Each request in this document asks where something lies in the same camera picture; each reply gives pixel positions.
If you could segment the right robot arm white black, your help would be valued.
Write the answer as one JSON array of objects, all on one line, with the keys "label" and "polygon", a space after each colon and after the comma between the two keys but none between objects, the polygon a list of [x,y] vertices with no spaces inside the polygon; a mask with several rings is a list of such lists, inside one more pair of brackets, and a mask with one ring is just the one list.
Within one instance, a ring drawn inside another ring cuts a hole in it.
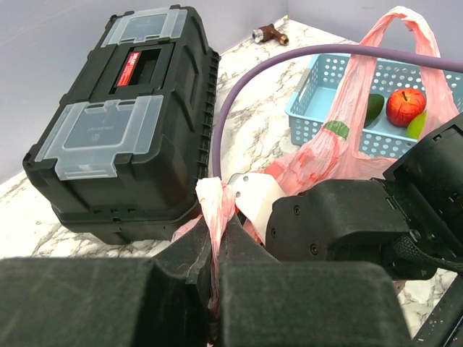
[{"label": "right robot arm white black", "polygon": [[382,179],[330,179],[274,202],[276,259],[365,261],[394,280],[462,271],[462,117],[422,138]]}]

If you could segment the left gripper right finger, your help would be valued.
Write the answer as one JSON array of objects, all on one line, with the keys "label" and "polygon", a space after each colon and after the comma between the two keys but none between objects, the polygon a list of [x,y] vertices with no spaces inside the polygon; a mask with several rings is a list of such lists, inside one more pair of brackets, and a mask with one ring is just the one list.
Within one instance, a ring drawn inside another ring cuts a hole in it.
[{"label": "left gripper right finger", "polygon": [[410,346],[392,280],[369,262],[279,262],[243,229],[220,246],[221,346]]}]

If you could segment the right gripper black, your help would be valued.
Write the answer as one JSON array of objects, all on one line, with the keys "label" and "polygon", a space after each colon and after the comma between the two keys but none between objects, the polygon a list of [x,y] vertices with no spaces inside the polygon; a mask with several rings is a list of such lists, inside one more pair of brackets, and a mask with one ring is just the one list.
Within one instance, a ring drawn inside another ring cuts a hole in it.
[{"label": "right gripper black", "polygon": [[378,180],[326,180],[272,205],[266,249],[283,262],[381,261],[381,247],[409,234]]}]

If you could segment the pink plastic bag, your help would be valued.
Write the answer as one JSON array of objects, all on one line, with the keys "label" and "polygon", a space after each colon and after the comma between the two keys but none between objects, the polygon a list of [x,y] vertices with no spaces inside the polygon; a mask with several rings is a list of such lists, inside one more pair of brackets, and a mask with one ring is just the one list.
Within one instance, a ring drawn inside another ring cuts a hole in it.
[{"label": "pink plastic bag", "polygon": [[[394,7],[374,24],[359,44],[328,46],[330,52],[338,53],[345,48],[351,55],[328,117],[312,140],[298,151],[276,159],[258,173],[260,177],[270,181],[268,192],[278,187],[287,195],[295,195],[326,179],[379,177],[394,163],[391,158],[371,158],[358,150],[377,58],[386,53],[379,50],[368,56],[367,52],[379,47],[394,18],[401,19],[415,37],[415,53],[407,53],[405,56],[411,58],[413,64],[417,63],[416,58],[419,55],[426,58],[419,65],[428,97],[428,115],[421,134],[428,134],[457,115],[451,90],[444,77],[444,69],[432,69],[428,66],[434,58],[441,56],[429,24],[421,14],[409,8]],[[284,52],[260,63],[236,83],[221,107],[213,136],[213,175],[199,180],[196,185],[202,208],[201,218],[205,219],[212,241],[212,284],[208,308],[215,318],[220,312],[219,248],[226,224],[232,219],[237,206],[235,192],[221,179],[221,135],[226,117],[238,93],[258,74],[283,61],[317,53],[321,53],[321,49],[308,46]]]}]

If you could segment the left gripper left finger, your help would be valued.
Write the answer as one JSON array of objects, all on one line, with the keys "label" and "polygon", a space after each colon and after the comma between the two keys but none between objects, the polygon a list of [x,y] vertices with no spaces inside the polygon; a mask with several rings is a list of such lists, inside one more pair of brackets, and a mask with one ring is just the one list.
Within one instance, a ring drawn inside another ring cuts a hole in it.
[{"label": "left gripper left finger", "polygon": [[205,346],[203,220],[155,257],[1,261],[3,346]]}]

